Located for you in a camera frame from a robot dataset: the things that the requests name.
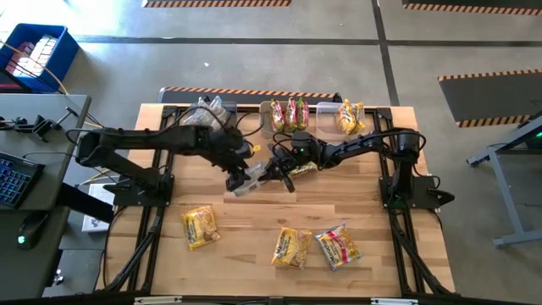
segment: computer mouse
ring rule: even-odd
[[[48,211],[35,211],[26,216],[17,236],[17,247],[20,250],[30,250],[37,245],[48,217]]]

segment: hazard tape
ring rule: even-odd
[[[143,2],[144,8],[286,7],[291,0],[176,0]]]
[[[403,4],[403,8],[416,10],[430,10],[440,12],[458,12],[458,13],[486,13],[486,14],[518,14],[542,16],[540,8],[496,8],[469,5],[446,5],[446,4],[421,4],[409,3]]]
[[[267,91],[267,90],[238,90],[238,89],[216,89],[216,88],[192,88],[168,86],[163,89],[165,92],[198,92],[217,94],[246,94],[261,96],[282,96],[282,97],[327,97],[332,98],[334,93],[306,93],[292,91]]]
[[[487,119],[465,119],[463,121],[456,122],[460,128],[480,127],[480,126],[495,126],[505,124],[519,124],[528,120],[530,115],[513,115],[501,118],[487,118]]]
[[[526,75],[526,74],[534,74],[534,73],[542,73],[542,69],[524,69],[524,70],[517,70],[517,71],[471,73],[471,74],[466,74],[466,75],[439,76],[439,81],[460,80],[460,79],[480,78],[480,77],[495,77],[495,76],[506,76],[506,75]]]

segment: concrete floor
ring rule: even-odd
[[[17,3],[0,18],[0,31],[32,22],[64,24],[80,36],[378,38],[370,0],[294,0],[289,8],[185,9],[141,8],[134,0]],[[21,18],[21,9],[29,3],[41,13]],[[540,17],[406,11],[399,0],[380,0],[380,5],[388,39],[542,39]],[[133,127],[139,105],[155,103],[164,86],[341,92],[369,105],[390,104],[377,46],[80,46],[83,52],[65,85],[71,93],[91,95],[91,112],[110,126]],[[420,131],[429,140],[429,169],[442,178],[443,190],[456,195],[440,217],[456,290],[464,296],[541,303],[542,241],[501,250],[493,247],[491,238],[512,233],[512,227],[491,168],[471,169],[465,159],[500,142],[514,126],[457,128],[436,78],[537,69],[540,51],[529,47],[390,47],[399,102],[415,108]],[[73,184],[93,174],[72,164],[66,180]],[[525,216],[528,224],[540,225],[539,210]],[[103,236],[81,241],[76,238],[80,215],[73,214],[70,222],[73,236],[68,233],[63,247],[86,250],[63,258],[66,284],[47,290],[46,295],[91,291],[96,280]]]

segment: blue crate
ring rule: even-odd
[[[58,38],[57,44],[54,46],[45,67],[51,70],[59,80],[63,80],[66,73],[68,73],[69,66],[74,61],[77,51],[79,51],[79,45],[68,33],[68,28],[65,26],[18,24],[11,32],[11,35],[9,35],[6,43],[15,48],[19,47],[23,42],[37,44],[44,35]],[[6,46],[2,46],[0,48],[0,66],[6,68],[9,59],[13,55],[14,51]],[[54,78],[45,70],[38,76],[43,81],[31,76],[18,76],[17,78],[34,92],[55,92],[60,87]]]

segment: wooden tabletop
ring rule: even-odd
[[[162,104],[142,104],[136,129],[156,130]],[[413,108],[392,107],[394,125],[417,129]],[[258,114],[240,123],[247,133],[259,125]],[[315,118],[309,131],[314,132]],[[248,137],[262,150],[247,160],[267,163],[271,152],[259,133]],[[153,151],[131,151],[129,159],[150,167]],[[175,187],[166,209],[152,294],[237,295],[289,297],[394,297],[400,295],[388,214],[381,207],[376,153],[351,158],[316,177],[294,180],[296,192],[281,182],[269,182],[244,197],[225,190],[226,174],[200,157],[174,158]],[[426,173],[423,154],[418,170]],[[182,213],[212,205],[222,238],[188,249]],[[134,252],[141,208],[127,208],[114,222],[108,245],[108,280],[123,268]],[[413,210],[418,251],[440,282],[454,291],[450,265],[439,222],[428,211]],[[304,270],[271,264],[281,226],[318,234],[346,223],[363,258],[333,272],[317,242],[312,242]],[[409,282],[412,266],[405,254]],[[147,267],[142,260],[140,284]]]

